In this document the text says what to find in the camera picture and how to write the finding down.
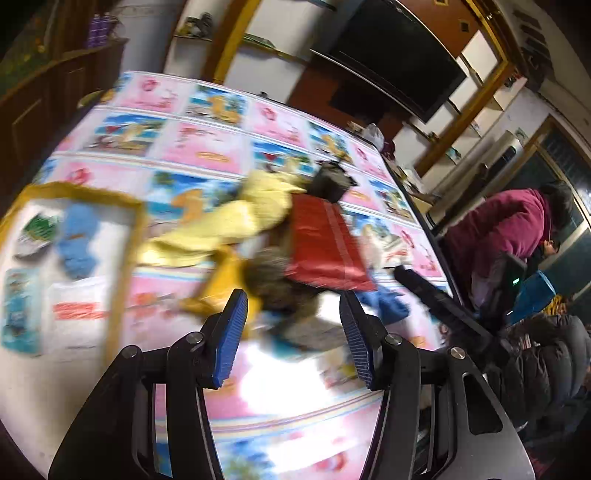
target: television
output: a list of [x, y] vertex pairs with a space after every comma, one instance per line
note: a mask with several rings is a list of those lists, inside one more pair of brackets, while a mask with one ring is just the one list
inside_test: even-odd
[[425, 123], [466, 77], [437, 37], [396, 0], [345, 0], [311, 50]]

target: black hair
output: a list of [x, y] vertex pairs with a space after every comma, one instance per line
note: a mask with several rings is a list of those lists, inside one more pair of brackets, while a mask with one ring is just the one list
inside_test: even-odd
[[559, 231], [566, 227], [573, 216], [573, 192], [565, 181], [556, 180], [542, 185], [538, 191], [550, 204], [552, 225]]

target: blue object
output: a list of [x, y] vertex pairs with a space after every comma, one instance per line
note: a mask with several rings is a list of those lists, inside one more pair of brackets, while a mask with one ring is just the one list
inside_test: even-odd
[[400, 293], [388, 290], [374, 280], [378, 286], [376, 291], [356, 291], [355, 295], [359, 301], [372, 307], [384, 325], [399, 322], [408, 317], [410, 310], [408, 306], [400, 301]]
[[246, 316], [248, 315], [248, 297], [243, 290], [230, 296], [222, 315], [229, 315], [228, 323], [222, 333], [219, 346], [216, 351], [216, 362], [213, 369], [212, 380], [217, 387], [221, 387], [223, 381], [230, 376], [232, 364], [238, 351], [238, 343], [244, 330]]
[[86, 278], [96, 267], [96, 260], [88, 253], [88, 243], [99, 228], [94, 208], [85, 203], [72, 203], [66, 209], [63, 237], [57, 243], [64, 269], [71, 278]]
[[4, 284], [2, 345], [22, 353], [41, 351], [41, 290], [33, 268], [11, 268]]
[[341, 295], [340, 298], [339, 314], [340, 322], [343, 325], [343, 331], [347, 337], [347, 344], [351, 351], [351, 357], [353, 358], [353, 363], [357, 370], [357, 376], [363, 380], [365, 385], [367, 385], [367, 388], [369, 388], [374, 380], [374, 357], [371, 354], [371, 347], [365, 343], [363, 335], [361, 335], [359, 325], [357, 325], [357, 322], [353, 317], [351, 305], [344, 298], [344, 295]]
[[541, 312], [555, 295], [556, 291], [548, 277], [537, 270], [521, 284], [513, 312], [509, 316], [510, 324], [513, 325], [533, 313]]

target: blue towel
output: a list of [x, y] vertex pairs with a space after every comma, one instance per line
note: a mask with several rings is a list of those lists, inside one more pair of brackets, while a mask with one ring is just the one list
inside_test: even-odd
[[72, 203], [66, 209], [63, 237], [57, 243], [57, 249], [69, 277], [86, 278], [95, 269], [96, 260], [88, 253], [88, 243], [98, 227], [99, 219], [90, 205]]
[[398, 298], [401, 296], [400, 293], [388, 290], [377, 283], [375, 279], [374, 283], [378, 287], [375, 291], [355, 292], [359, 301], [378, 312], [378, 316], [384, 325], [390, 325], [408, 317], [410, 310]]

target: purple bottle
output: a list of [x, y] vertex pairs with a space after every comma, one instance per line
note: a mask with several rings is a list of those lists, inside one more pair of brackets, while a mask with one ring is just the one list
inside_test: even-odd
[[97, 47], [100, 28], [100, 15], [95, 14], [90, 20], [90, 28], [88, 30], [88, 39], [86, 40], [86, 48]]
[[109, 29], [111, 27], [111, 16], [107, 12], [99, 20], [99, 32], [97, 39], [97, 46], [105, 45], [109, 40]]

